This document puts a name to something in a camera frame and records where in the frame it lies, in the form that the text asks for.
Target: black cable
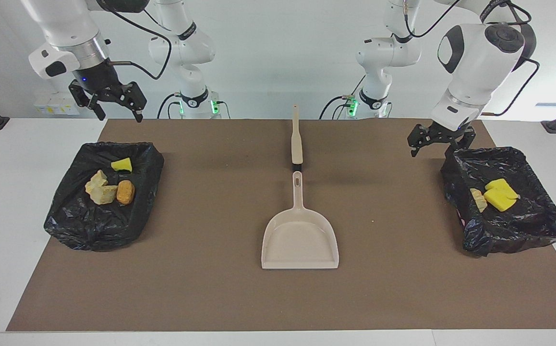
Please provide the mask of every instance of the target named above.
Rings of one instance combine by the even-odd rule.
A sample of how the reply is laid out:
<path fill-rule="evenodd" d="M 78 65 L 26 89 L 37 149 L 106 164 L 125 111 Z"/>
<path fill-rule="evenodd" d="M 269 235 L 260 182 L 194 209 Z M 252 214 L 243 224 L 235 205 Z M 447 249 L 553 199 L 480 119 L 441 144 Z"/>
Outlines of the black cable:
<path fill-rule="evenodd" d="M 524 25 L 524 24 L 528 24 L 529 22 L 532 22 L 532 15 L 530 14 L 530 12 L 526 11 L 525 9 L 523 9 L 520 6 L 517 6 L 515 4 L 513 4 L 513 2 L 507 1 L 506 5 L 508 6 L 508 8 L 511 10 L 511 12 L 513 13 L 513 17 L 515 17 L 515 20 L 518 20 L 517 22 L 512 22 L 512 23 L 505 23 L 506 25 Z M 526 15 L 526 17 L 528 17 L 527 20 L 521 20 L 521 18 L 519 18 L 519 16 L 517 15 L 517 13 L 515 13 L 515 9 L 518 9 L 521 13 L 523 13 L 524 15 Z M 488 22 L 485 24 L 500 24 L 500 22 Z"/>
<path fill-rule="evenodd" d="M 521 88 L 519 89 L 519 91 L 517 92 L 517 94 L 515 95 L 515 97 L 513 98 L 513 100 L 509 103 L 508 107 L 506 107 L 506 109 L 500 113 L 495 113 L 495 112 L 483 112 L 481 115 L 485 115 L 485 116 L 501 116 L 506 114 L 506 112 L 508 112 L 508 110 L 510 110 L 511 107 L 513 107 L 513 103 L 515 103 L 515 101 L 517 100 L 517 98 L 519 97 L 519 95 L 521 95 L 521 92 L 524 90 L 524 88 L 526 88 L 526 86 L 528 85 L 528 83 L 530 83 L 530 81 L 532 80 L 532 78 L 534 78 L 534 75 L 536 75 L 536 73 L 539 71 L 539 68 L 541 68 L 541 64 L 539 64 L 538 61 L 533 61 L 532 59 L 527 59 L 524 58 L 525 61 L 533 63 L 534 65 L 536 65 L 536 68 L 534 70 L 534 72 L 532 72 L 532 74 L 530 75 L 530 77 L 528 77 L 528 79 L 526 79 L 526 82 L 523 83 L 523 85 L 521 86 Z"/>
<path fill-rule="evenodd" d="M 334 101 L 337 101 L 341 98 L 342 96 L 336 96 L 333 99 L 331 99 L 329 102 L 327 102 L 327 105 L 325 105 L 325 107 L 323 107 L 323 110 L 320 112 L 320 116 L 318 117 L 318 120 L 321 120 L 323 118 L 323 114 L 325 114 L 325 111 L 327 110 L 327 107 L 329 107 L 329 105 L 331 105 Z"/>
<path fill-rule="evenodd" d="M 116 12 L 113 8 L 109 7 L 109 5 L 107 5 L 105 3 L 105 0 L 101 0 L 101 2 L 104 5 L 103 8 L 105 8 L 105 9 L 107 9 L 107 11 L 110 11 L 111 13 L 113 13 L 116 17 L 124 20 L 125 22 L 127 22 L 128 24 L 131 24 L 132 26 L 135 26 L 135 28 L 144 30 L 147 33 L 151 33 L 153 35 L 157 35 L 158 37 L 164 39 L 167 42 L 167 44 L 169 45 L 169 50 L 167 52 L 167 56 L 165 57 L 165 63 L 163 64 L 163 67 L 161 68 L 161 72 L 159 72 L 159 74 L 156 75 L 156 76 L 153 76 L 150 72 L 148 72 L 148 70 L 146 70 L 146 68 L 143 68 L 143 67 L 141 67 L 141 66 L 139 66 L 136 63 L 131 62 L 131 61 L 111 62 L 111 65 L 112 66 L 128 66 L 128 65 L 135 66 L 135 67 L 139 68 L 140 70 L 142 70 L 143 72 L 145 72 L 152 79 L 154 79 L 154 80 L 159 79 L 162 76 L 163 72 L 165 72 L 165 69 L 167 68 L 167 64 L 169 62 L 169 58 L 171 57 L 171 50 L 172 50 L 171 41 L 165 35 L 162 35 L 160 33 L 157 33 L 156 31 L 153 31 L 153 30 L 148 29 L 144 26 L 141 26 L 141 25 L 137 24 L 136 22 L 131 21 L 129 18 L 124 17 L 122 14 Z"/>
<path fill-rule="evenodd" d="M 361 85 L 361 82 L 363 82 L 364 79 L 365 79 L 365 74 L 363 75 L 363 77 L 361 77 L 359 83 L 357 83 L 357 86 L 353 89 L 353 92 L 351 92 L 351 95 L 355 95 L 355 91 L 357 91 L 357 88 Z"/>
<path fill-rule="evenodd" d="M 393 111 L 393 103 L 390 102 L 390 103 L 388 103 L 387 105 L 390 105 L 390 106 L 391 106 L 391 108 L 389 108 L 389 112 L 387 113 L 387 118 L 389 118 L 389 117 L 391 116 L 391 112 Z"/>
<path fill-rule="evenodd" d="M 348 105 L 338 105 L 338 106 L 336 107 L 336 109 L 333 110 L 333 114 L 332 114 L 332 116 L 331 116 L 331 120 L 334 120 L 334 119 L 335 119 L 335 117 L 336 117 L 336 112 L 338 111 L 338 108 L 342 108 L 342 110 L 344 110 L 344 108 L 346 108 L 346 107 L 348 107 Z"/>
<path fill-rule="evenodd" d="M 169 103 L 169 105 L 167 105 L 167 117 L 169 119 L 171 119 L 171 107 L 172 107 L 172 105 L 180 105 L 180 102 L 179 101 L 174 101 L 172 103 Z"/>
<path fill-rule="evenodd" d="M 227 108 L 227 116 L 229 117 L 229 119 L 231 118 L 231 113 L 229 112 L 229 105 L 225 102 L 225 101 L 216 101 L 217 105 L 225 105 L 225 107 Z"/>
<path fill-rule="evenodd" d="M 453 9 L 453 7 L 455 7 L 458 2 L 460 2 L 461 0 L 456 0 L 451 6 L 449 6 L 449 8 L 445 11 L 445 13 L 443 13 L 440 18 L 438 18 L 438 20 L 432 25 L 430 26 L 429 29 L 427 29 L 424 33 L 422 33 L 422 35 L 417 35 L 414 32 L 412 32 L 412 30 L 410 30 L 410 25 L 408 24 L 408 14 L 404 15 L 404 21 L 406 22 L 406 30 L 408 30 L 408 33 L 410 34 L 410 36 L 412 37 L 416 37 L 416 38 L 420 38 L 420 37 L 424 37 L 425 35 L 429 34 L 430 31 L 432 31 L 432 29 L 434 29 L 436 27 L 436 25 L 438 25 L 438 23 L 442 20 L 442 18 L 445 17 L 445 15 L 447 15 L 447 13 L 449 13 L 449 11 L 451 9 Z M 407 39 L 407 37 L 398 37 L 399 39 Z"/>
<path fill-rule="evenodd" d="M 161 111 L 162 108 L 165 106 L 165 103 L 167 103 L 167 101 L 172 98 L 172 97 L 176 97 L 178 94 L 169 94 L 161 103 L 161 107 L 159 107 L 159 111 L 157 112 L 157 119 L 161 118 Z"/>
<path fill-rule="evenodd" d="M 167 29 L 166 27 L 162 26 L 154 17 L 152 17 L 152 15 L 146 11 L 146 9 L 144 9 L 144 13 L 146 13 L 148 15 L 148 17 L 150 17 L 150 19 L 155 22 L 155 24 L 157 24 L 158 26 L 160 26 L 161 28 L 167 30 L 167 31 L 171 31 L 170 29 Z"/>

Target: brown mat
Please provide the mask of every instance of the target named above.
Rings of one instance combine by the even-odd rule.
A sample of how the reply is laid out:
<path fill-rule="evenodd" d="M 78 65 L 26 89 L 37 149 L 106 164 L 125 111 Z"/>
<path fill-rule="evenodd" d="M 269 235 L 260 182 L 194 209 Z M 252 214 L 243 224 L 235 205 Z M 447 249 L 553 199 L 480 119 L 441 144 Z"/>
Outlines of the brown mat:
<path fill-rule="evenodd" d="M 292 206 L 289 121 L 109 120 L 100 140 L 164 153 L 148 225 L 108 253 L 50 240 L 8 331 L 556 329 L 553 247 L 467 256 L 446 146 L 410 157 L 417 122 L 302 121 L 304 200 L 339 269 L 264 271 L 265 226 Z"/>

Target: yellow sponge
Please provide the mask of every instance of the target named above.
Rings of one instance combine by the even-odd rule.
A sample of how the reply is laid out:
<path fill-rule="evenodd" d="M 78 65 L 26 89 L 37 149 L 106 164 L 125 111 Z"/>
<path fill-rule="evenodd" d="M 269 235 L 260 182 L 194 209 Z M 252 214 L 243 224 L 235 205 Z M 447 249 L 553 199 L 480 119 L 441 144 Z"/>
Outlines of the yellow sponge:
<path fill-rule="evenodd" d="M 510 199 L 507 197 L 506 191 L 500 188 L 493 188 L 487 191 L 483 196 L 489 204 L 495 206 L 500 212 L 507 211 L 517 202 L 516 198 Z"/>
<path fill-rule="evenodd" d="M 111 168 L 114 171 L 129 171 L 133 172 L 133 165 L 131 164 L 131 158 L 122 159 L 120 161 L 112 162 Z"/>
<path fill-rule="evenodd" d="M 506 195 L 508 199 L 519 199 L 520 197 L 519 195 L 517 195 L 515 190 L 511 188 L 508 182 L 506 182 L 506 179 L 497 179 L 485 185 L 485 190 L 489 191 L 493 189 L 504 191 L 504 195 Z"/>

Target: green led light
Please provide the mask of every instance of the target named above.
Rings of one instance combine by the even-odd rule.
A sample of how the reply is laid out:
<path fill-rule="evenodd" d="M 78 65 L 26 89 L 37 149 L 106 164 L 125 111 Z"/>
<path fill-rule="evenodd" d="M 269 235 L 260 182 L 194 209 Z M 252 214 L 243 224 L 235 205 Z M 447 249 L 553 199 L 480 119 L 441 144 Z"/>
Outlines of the green led light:
<path fill-rule="evenodd" d="M 359 101 L 353 100 L 349 105 L 349 116 L 354 117 L 357 114 L 357 107 L 359 106 Z"/>
<path fill-rule="evenodd" d="M 219 109 L 218 109 L 218 105 L 216 104 L 216 102 L 210 100 L 210 103 L 212 103 L 212 112 L 213 112 L 214 114 L 218 114 L 218 110 L 219 110 Z"/>

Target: white robotic arm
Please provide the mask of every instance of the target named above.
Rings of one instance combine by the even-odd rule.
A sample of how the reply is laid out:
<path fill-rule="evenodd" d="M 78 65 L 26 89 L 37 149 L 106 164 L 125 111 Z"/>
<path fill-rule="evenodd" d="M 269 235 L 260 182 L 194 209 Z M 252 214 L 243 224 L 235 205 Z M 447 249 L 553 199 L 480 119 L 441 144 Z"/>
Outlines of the white robotic arm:
<path fill-rule="evenodd" d="M 392 77 L 385 72 L 385 68 L 410 66 L 419 61 L 421 44 L 408 34 L 404 6 L 407 6 L 408 23 L 412 28 L 419 0 L 411 0 L 407 4 L 403 0 L 386 0 L 383 20 L 392 36 L 367 39 L 357 52 L 357 62 L 365 69 L 366 76 L 357 95 L 357 101 L 362 105 L 356 114 L 347 116 L 347 119 L 377 118 L 392 83 Z"/>
<path fill-rule="evenodd" d="M 141 12 L 148 4 L 148 0 L 112 2 L 113 10 L 119 12 Z M 22 3 L 46 38 L 46 43 L 28 57 L 39 76 L 49 79 L 72 72 L 76 79 L 69 90 L 78 106 L 91 109 L 103 120 L 105 112 L 98 101 L 114 102 L 129 108 L 138 122 L 142 120 L 146 98 L 137 83 L 123 85 L 118 80 L 109 61 L 109 42 L 101 38 L 90 17 L 89 3 L 85 0 L 22 0 Z"/>
<path fill-rule="evenodd" d="M 536 42 L 527 24 L 530 14 L 510 0 L 436 2 L 477 13 L 484 24 L 454 26 L 440 42 L 438 59 L 453 79 L 431 112 L 433 123 L 417 125 L 408 136 L 413 157 L 433 143 L 449 143 L 452 149 L 469 147 L 475 136 L 469 124 L 480 116 L 508 75 L 529 60 Z M 517 11 L 526 14 L 528 21 L 521 20 Z M 403 22 L 409 19 L 404 13 Z"/>
<path fill-rule="evenodd" d="M 182 98 L 181 112 L 186 118 L 217 118 L 217 94 L 206 85 L 197 64 L 214 59 L 214 43 L 190 19 L 183 0 L 155 0 L 161 26 L 172 33 L 166 35 L 172 42 L 173 53 L 169 67 L 175 72 Z M 149 45 L 151 57 L 162 63 L 168 53 L 168 43 L 154 37 Z"/>

